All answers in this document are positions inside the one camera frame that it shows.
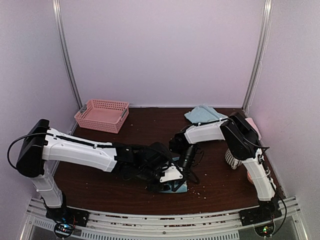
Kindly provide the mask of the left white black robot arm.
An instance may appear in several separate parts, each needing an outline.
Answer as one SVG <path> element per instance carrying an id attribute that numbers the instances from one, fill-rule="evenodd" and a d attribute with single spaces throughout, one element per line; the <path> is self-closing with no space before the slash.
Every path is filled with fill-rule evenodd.
<path id="1" fill-rule="evenodd" d="M 186 182 L 183 168 L 159 142 L 147 146 L 92 141 L 64 134 L 51 128 L 49 123 L 40 119 L 27 135 L 9 145 L 12 148 L 17 142 L 23 142 L 16 164 L 11 167 L 31 179 L 45 206 L 61 222 L 69 221 L 72 211 L 48 169 L 49 161 L 118 173 L 126 180 L 138 178 L 146 181 L 152 192 L 176 192 Z"/>

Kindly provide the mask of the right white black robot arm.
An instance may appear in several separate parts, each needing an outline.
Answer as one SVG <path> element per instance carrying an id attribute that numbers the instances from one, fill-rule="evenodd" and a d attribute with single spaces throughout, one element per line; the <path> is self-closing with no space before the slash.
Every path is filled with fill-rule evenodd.
<path id="1" fill-rule="evenodd" d="M 256 216 L 266 221 L 280 210 L 276 186 L 269 167 L 264 161 L 263 147 L 258 132 L 238 112 L 218 120 L 199 122 L 183 128 L 169 141 L 169 150 L 180 155 L 179 164 L 186 169 L 191 166 L 197 144 L 224 140 L 232 157 L 239 160 L 250 174 L 257 192 L 259 207 Z"/>

